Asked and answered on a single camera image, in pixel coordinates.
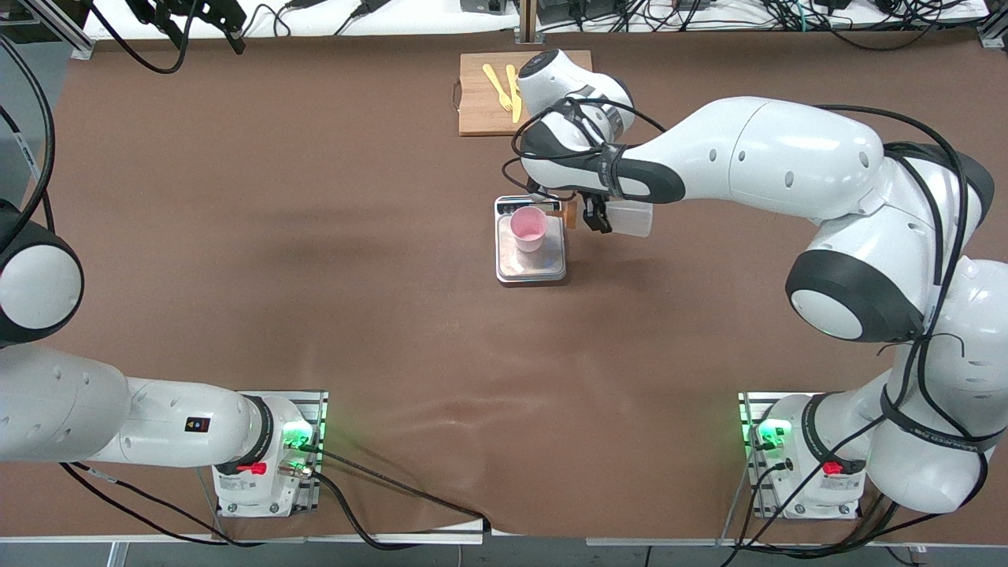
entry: kitchen scale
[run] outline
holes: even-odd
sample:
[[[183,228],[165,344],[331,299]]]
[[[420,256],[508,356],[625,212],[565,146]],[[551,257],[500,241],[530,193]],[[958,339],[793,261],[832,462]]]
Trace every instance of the kitchen scale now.
[[[534,252],[519,250],[511,232],[511,215],[521,207],[536,207],[549,215],[542,245]],[[527,196],[500,197],[494,202],[497,279],[502,284],[536,284],[557,281],[566,276],[566,246],[560,212],[558,202],[540,203]]]

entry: brown tabletop surface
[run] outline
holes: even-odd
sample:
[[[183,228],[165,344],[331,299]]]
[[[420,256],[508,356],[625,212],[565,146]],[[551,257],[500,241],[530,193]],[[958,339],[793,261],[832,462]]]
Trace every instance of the brown tabletop surface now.
[[[666,125],[736,95],[878,106],[1008,181],[1008,62],[973,32],[890,53],[825,33],[589,33],[549,46],[591,49]],[[118,50],[73,62],[50,193],[87,287],[46,344],[135,376],[327,388],[330,447],[498,530],[717,537],[744,462],[737,392],[856,387],[892,354],[792,313],[784,278],[815,227],[731,203],[658,207],[647,239],[578,230],[570,285],[501,287],[491,219],[493,200],[516,191],[499,173],[508,139],[459,137],[452,87],[460,53],[511,48],[510,32],[252,40],[242,56],[197,41],[172,77]],[[921,139],[867,121],[885,139]],[[638,123],[627,140],[652,135]],[[1008,260],[1006,203],[969,255]],[[899,540],[1008,544],[999,457],[975,502]],[[210,520],[193,470],[100,468]],[[466,520],[330,470],[372,532]],[[2,536],[150,533],[54,464],[4,463],[0,486]],[[314,514],[229,528],[349,531],[328,495]],[[768,539],[849,529],[781,522]]]

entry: wooden block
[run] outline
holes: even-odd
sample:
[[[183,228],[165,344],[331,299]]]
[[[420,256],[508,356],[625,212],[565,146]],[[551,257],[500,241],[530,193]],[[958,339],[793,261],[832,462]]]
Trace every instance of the wooden block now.
[[[592,70],[591,51],[564,51],[575,64]],[[513,65],[521,71],[538,51],[512,51],[502,53],[463,53],[459,63],[459,82],[462,85],[462,99],[459,102],[460,136],[505,136],[511,135],[523,122],[529,119],[525,105],[521,108],[518,123],[511,122],[511,112],[504,110],[497,100],[497,90],[483,73],[483,65],[490,64],[497,73],[504,93],[511,96],[507,82],[507,66]]]

